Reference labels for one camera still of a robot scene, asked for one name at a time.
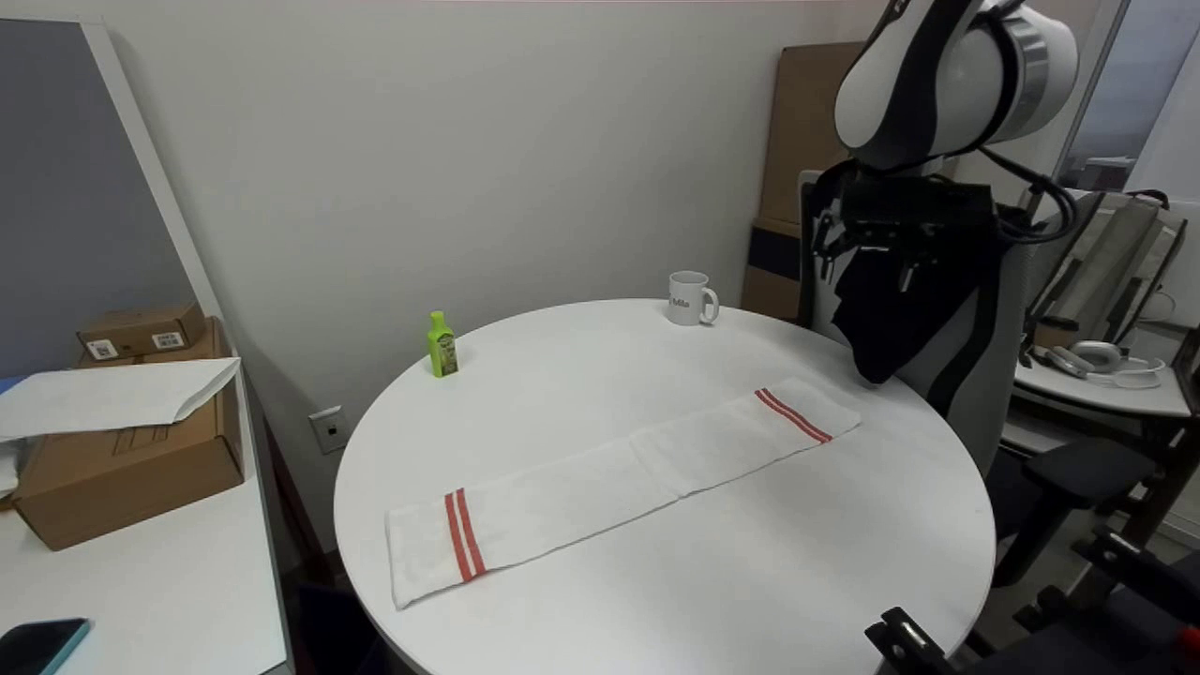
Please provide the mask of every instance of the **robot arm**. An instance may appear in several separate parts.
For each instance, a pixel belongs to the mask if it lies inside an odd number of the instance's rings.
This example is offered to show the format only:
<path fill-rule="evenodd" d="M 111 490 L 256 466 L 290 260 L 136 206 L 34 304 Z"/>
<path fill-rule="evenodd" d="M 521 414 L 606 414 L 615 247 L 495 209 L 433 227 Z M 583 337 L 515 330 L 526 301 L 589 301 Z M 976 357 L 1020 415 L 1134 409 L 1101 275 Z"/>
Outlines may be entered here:
<path fill-rule="evenodd" d="M 1044 129 L 1071 82 L 1071 30 L 1020 0 L 888 0 L 838 94 L 838 134 L 861 169 L 916 169 Z"/>

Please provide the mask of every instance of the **electrical outlet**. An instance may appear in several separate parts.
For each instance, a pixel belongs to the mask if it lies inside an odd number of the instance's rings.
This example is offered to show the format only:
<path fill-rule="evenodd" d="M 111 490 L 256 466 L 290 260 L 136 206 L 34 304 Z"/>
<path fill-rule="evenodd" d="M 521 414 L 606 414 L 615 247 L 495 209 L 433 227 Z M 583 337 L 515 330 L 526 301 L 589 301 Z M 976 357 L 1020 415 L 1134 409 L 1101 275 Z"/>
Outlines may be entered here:
<path fill-rule="evenodd" d="M 324 442 L 328 455 L 343 455 L 344 447 L 344 409 L 343 406 L 328 406 L 309 414 L 309 429 L 314 435 L 314 442 Z"/>

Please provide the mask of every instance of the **floor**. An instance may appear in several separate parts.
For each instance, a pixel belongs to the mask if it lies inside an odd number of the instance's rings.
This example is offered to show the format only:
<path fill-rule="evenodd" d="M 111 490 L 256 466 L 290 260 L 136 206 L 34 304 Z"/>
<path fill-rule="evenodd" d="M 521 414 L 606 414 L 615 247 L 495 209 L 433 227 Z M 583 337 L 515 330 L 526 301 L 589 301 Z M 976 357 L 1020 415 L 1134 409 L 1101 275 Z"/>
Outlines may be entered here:
<path fill-rule="evenodd" d="M 1081 576 L 1084 562 L 1071 550 L 1071 544 L 1089 540 L 1091 527 L 1095 521 L 1089 514 L 1070 517 L 1063 532 L 1049 540 L 1049 547 L 1039 554 L 1039 562 L 1023 574 L 1023 582 L 1013 590 L 998 590 L 991 595 L 976 630 L 998 650 L 1018 645 L 1029 630 L 1013 615 L 1029 599 L 1036 599 L 1039 590 L 1045 586 L 1070 590 Z M 1196 544 L 1171 537 L 1171 527 L 1161 527 L 1153 540 L 1153 550 L 1161 562 L 1173 562 L 1196 550 Z M 290 604 L 290 637 L 293 637 L 298 675 L 416 675 L 376 632 L 344 574 L 339 571 L 339 557 L 314 571 L 290 574 L 284 604 Z"/>
<path fill-rule="evenodd" d="M 1031 604 L 1045 586 L 1070 590 L 1084 574 L 1084 562 L 1071 550 L 1071 544 L 1089 540 L 1089 537 L 1091 537 L 1091 517 L 1089 514 L 1070 517 L 1020 586 L 991 594 L 988 612 L 976 630 L 998 650 L 1029 637 L 1029 630 L 1018 621 L 1018 612 L 1023 604 Z M 1153 550 L 1161 562 L 1178 562 L 1178 557 L 1194 554 L 1196 547 L 1183 537 L 1158 532 L 1153 540 Z"/>

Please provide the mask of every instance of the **gray wall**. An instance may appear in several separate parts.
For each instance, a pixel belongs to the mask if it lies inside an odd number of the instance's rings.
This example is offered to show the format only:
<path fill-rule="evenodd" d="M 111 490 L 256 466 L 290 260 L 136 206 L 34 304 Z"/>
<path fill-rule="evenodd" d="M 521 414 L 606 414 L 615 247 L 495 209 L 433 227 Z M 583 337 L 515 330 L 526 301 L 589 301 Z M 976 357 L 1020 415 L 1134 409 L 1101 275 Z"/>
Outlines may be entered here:
<path fill-rule="evenodd" d="M 1173 260 L 1161 291 L 1173 322 L 1200 326 L 1200 40 L 1194 44 L 1173 94 L 1134 169 L 1134 184 L 1161 189 L 1194 216 L 1189 239 Z"/>
<path fill-rule="evenodd" d="M 0 375 L 78 360 L 76 326 L 190 301 L 78 27 L 0 22 Z"/>
<path fill-rule="evenodd" d="M 1130 5 L 1070 161 L 1126 159 L 1134 169 L 1183 70 L 1183 59 L 1194 47 L 1196 27 L 1196 0 Z"/>

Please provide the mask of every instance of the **gray panel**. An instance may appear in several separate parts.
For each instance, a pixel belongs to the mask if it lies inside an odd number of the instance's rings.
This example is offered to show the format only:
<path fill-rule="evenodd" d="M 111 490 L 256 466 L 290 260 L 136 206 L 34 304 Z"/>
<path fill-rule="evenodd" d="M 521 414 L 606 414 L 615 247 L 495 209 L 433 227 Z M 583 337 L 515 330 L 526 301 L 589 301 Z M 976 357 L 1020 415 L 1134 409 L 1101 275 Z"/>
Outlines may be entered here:
<path fill-rule="evenodd" d="M 76 326 L 195 301 L 78 27 L 0 22 L 0 375 Z"/>
<path fill-rule="evenodd" d="M 1089 192 L 1120 192 L 1173 90 L 1200 30 L 1196 0 L 1134 0 L 1101 65 L 1063 181 Z"/>

